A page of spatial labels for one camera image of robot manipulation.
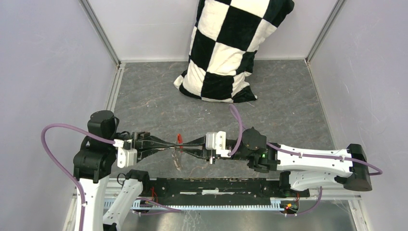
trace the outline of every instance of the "purple tube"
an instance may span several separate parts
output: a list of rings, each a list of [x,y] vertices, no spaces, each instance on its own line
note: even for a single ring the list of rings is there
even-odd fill
[[[158,215],[158,214],[164,214],[164,213],[177,213],[175,211],[160,211],[160,212],[155,212],[155,213],[140,213],[141,216],[151,216],[151,215]]]
[[[149,202],[149,203],[152,203],[153,205],[157,205],[157,206],[159,206],[159,207],[168,209],[166,212],[174,212],[174,213],[181,212],[180,209],[170,208],[170,207],[167,207],[167,206],[165,206],[165,205],[161,205],[161,204],[159,204],[159,203],[157,203],[157,202],[155,202],[155,201],[153,201],[153,200],[150,200],[150,199],[147,199],[147,198],[144,198],[144,197],[138,197],[136,200],[147,201],[147,202]]]
[[[232,113],[232,115],[238,121],[238,129],[239,129],[237,143],[235,144],[232,151],[228,154],[229,156],[232,156],[237,152],[237,150],[238,150],[238,148],[240,146],[240,143],[241,143],[241,140],[242,140],[242,128],[243,128],[243,125],[242,125],[242,120],[241,120],[240,113],[238,112],[237,108],[233,104],[230,104],[229,107],[230,107],[229,111]]]
[[[84,203],[85,203],[85,192],[84,192],[84,189],[83,189],[81,183],[80,183],[78,180],[76,180],[76,179],[74,178],[74,176],[72,176],[71,173],[70,173],[68,170],[66,170],[66,168],[55,158],[55,156],[51,153],[51,151],[50,151],[50,149],[49,149],[49,147],[48,147],[48,145],[47,145],[47,142],[45,141],[45,133],[46,133],[47,130],[50,129],[50,128],[67,128],[67,129],[71,129],[71,130],[80,132],[80,133],[82,133],[82,134],[84,134],[84,135],[86,135],[86,136],[89,136],[89,137],[91,137],[91,138],[93,138],[93,139],[95,139],[95,140],[101,141],[101,142],[105,142],[105,143],[109,143],[109,144],[114,144],[115,142],[112,141],[112,140],[107,140],[107,139],[101,138],[101,137],[96,136],[96,135],[94,135],[94,134],[91,134],[91,133],[89,133],[89,132],[87,132],[87,131],[85,131],[85,130],[82,130],[82,129],[80,129],[80,128],[77,128],[77,127],[74,127],[74,126],[71,126],[71,125],[68,125],[68,124],[50,124],[50,125],[46,126],[46,127],[42,130],[42,132],[41,132],[41,143],[42,143],[42,146],[44,147],[45,152],[48,154],[48,156],[51,158],[51,160],[52,160],[52,161],[72,180],[72,182],[76,185],[76,187],[78,188],[80,197],[81,197],[81,204],[84,204]],[[79,231],[83,231],[83,228],[84,228],[84,216],[85,216],[85,207],[82,206],[82,207],[81,207],[81,216],[80,216],[80,219],[79,219]]]

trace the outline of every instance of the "gray floor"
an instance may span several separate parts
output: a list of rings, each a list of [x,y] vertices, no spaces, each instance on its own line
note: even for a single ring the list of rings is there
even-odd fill
[[[301,202],[310,208],[314,202]],[[129,213],[124,231],[356,231],[347,201],[323,201],[313,213],[285,218],[276,211],[194,211],[143,216]]]
[[[238,125],[227,103],[209,103],[182,95],[173,81],[186,62],[126,64],[115,107],[119,131],[149,131],[166,141],[191,141],[208,131],[225,131],[236,138]],[[244,124],[254,126],[268,141],[299,148],[333,148],[319,98],[303,60],[256,61],[247,78],[258,100],[236,104]],[[246,162],[204,160],[181,154],[181,170],[171,151],[163,151],[137,164],[151,177],[275,177],[276,172],[255,173]],[[115,167],[112,176],[128,169]]]

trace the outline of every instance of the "white panel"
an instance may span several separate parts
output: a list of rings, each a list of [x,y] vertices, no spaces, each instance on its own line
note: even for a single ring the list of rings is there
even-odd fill
[[[347,1],[311,70],[338,147],[361,143],[384,174],[362,193],[372,230],[406,230],[408,1]]]
[[[0,230],[59,231],[74,184],[44,152],[50,123],[86,129],[104,108],[115,65],[76,0],[0,4]],[[83,135],[47,133],[70,171]]]
[[[89,0],[121,60],[187,60],[198,0]],[[257,59],[305,58],[336,0],[294,0]]]

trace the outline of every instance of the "black and white pillow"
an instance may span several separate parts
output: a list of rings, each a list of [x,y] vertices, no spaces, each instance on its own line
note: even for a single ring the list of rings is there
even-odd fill
[[[245,77],[252,74],[259,45],[293,7],[292,0],[200,0],[189,66],[174,86],[206,101],[256,100]]]

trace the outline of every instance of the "purple cable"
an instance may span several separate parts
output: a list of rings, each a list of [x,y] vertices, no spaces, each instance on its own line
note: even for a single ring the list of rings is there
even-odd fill
[[[111,141],[111,140],[101,138],[99,136],[95,136],[95,135],[93,135],[93,134],[91,134],[91,133],[89,133],[89,132],[87,132],[85,130],[82,130],[80,128],[77,128],[77,127],[74,127],[74,126],[68,125],[68,124],[50,124],[50,125],[46,126],[42,130],[42,132],[41,132],[41,143],[42,143],[42,146],[44,147],[45,152],[48,154],[48,156],[51,158],[51,160],[72,180],[72,182],[74,182],[74,184],[78,188],[78,191],[79,191],[79,194],[80,194],[80,197],[81,197],[81,204],[84,204],[85,203],[85,192],[84,192],[84,189],[83,189],[81,183],[78,180],[76,180],[74,178],[74,176],[72,176],[71,173],[68,170],[66,170],[66,168],[55,158],[55,156],[51,153],[50,149],[48,148],[47,142],[45,141],[45,133],[50,128],[67,128],[67,129],[71,129],[71,130],[80,132],[80,133],[82,133],[82,134],[84,134],[86,136],[89,136],[89,137],[91,137],[91,138],[93,138],[95,140],[98,140],[98,141],[101,141],[101,142],[104,142],[104,143],[114,144],[115,142]],[[85,217],[85,207],[82,206],[81,207],[81,216],[80,216],[80,219],[79,219],[79,231],[83,231],[84,217]]]
[[[298,215],[303,215],[303,214],[306,214],[306,213],[310,213],[311,211],[315,210],[315,209],[318,207],[318,205],[320,204],[321,196],[322,196],[322,195],[323,195],[323,188],[320,187],[319,197],[318,197],[318,200],[316,201],[316,203],[315,203],[314,206],[312,206],[310,209],[308,209],[308,210],[306,210],[306,211],[303,211],[303,212],[300,212],[300,213],[296,213],[296,214],[287,214],[286,216],[287,216],[287,217],[296,217],[296,216],[298,216]]]
[[[147,202],[149,202],[149,203],[152,203],[153,205],[157,205],[157,206],[159,206],[159,207],[168,209],[167,211],[161,211],[161,212],[157,212],[157,213],[140,213],[141,216],[149,216],[149,215],[156,215],[156,214],[163,214],[163,213],[178,213],[178,212],[181,212],[181,210],[179,210],[179,209],[170,208],[170,207],[167,207],[167,206],[165,206],[165,205],[161,205],[161,204],[159,204],[159,203],[157,203],[157,202],[155,202],[155,201],[153,201],[153,200],[150,200],[150,199],[147,199],[147,198],[144,198],[144,197],[138,197],[136,200],[147,201]]]
[[[238,134],[237,143],[241,143],[241,140],[242,140],[242,128],[244,128],[244,129],[247,129],[247,128],[242,124],[241,116],[240,116],[240,114],[239,114],[237,108],[236,108],[233,104],[230,104],[229,107],[230,107],[229,110],[231,111],[232,115],[233,115],[233,116],[235,117],[235,119],[238,121],[240,133]],[[279,148],[279,147],[277,147],[277,146],[275,146],[275,145],[273,145],[273,144],[271,144],[271,143],[269,143],[269,142],[267,142],[267,145],[268,145],[269,147],[271,147],[271,148],[277,150],[277,151],[280,151],[280,152],[283,152],[283,153],[286,153],[286,154],[301,156],[300,153],[291,152],[291,151],[287,151],[287,150],[281,149],[281,148]],[[303,154],[303,156],[304,156],[304,157],[312,157],[312,158],[343,160],[343,158],[340,157],[340,156],[331,156],[331,155]],[[374,166],[374,165],[372,165],[372,164],[369,164],[369,163],[367,163],[367,162],[364,162],[364,161],[362,161],[362,160],[359,160],[359,159],[350,158],[350,157],[345,157],[344,160],[356,162],[356,163],[359,163],[359,164],[368,166],[368,167],[370,167],[370,168],[372,168],[372,169],[374,169],[374,170],[377,171],[377,172],[369,173],[370,176],[378,176],[378,175],[381,175],[382,172],[383,172],[383,171],[382,171],[381,169],[379,169],[378,167],[376,167],[376,166]]]
[[[229,156],[232,156],[237,152],[237,150],[238,150],[238,148],[240,146],[240,143],[241,143],[241,140],[242,140],[243,124],[242,124],[240,113],[238,112],[237,108],[233,104],[230,104],[229,107],[230,107],[229,111],[232,113],[232,115],[235,117],[235,119],[238,121],[238,124],[239,124],[239,127],[238,127],[239,128],[239,133],[238,133],[237,143],[236,143],[235,147],[232,149],[232,151],[228,154]]]

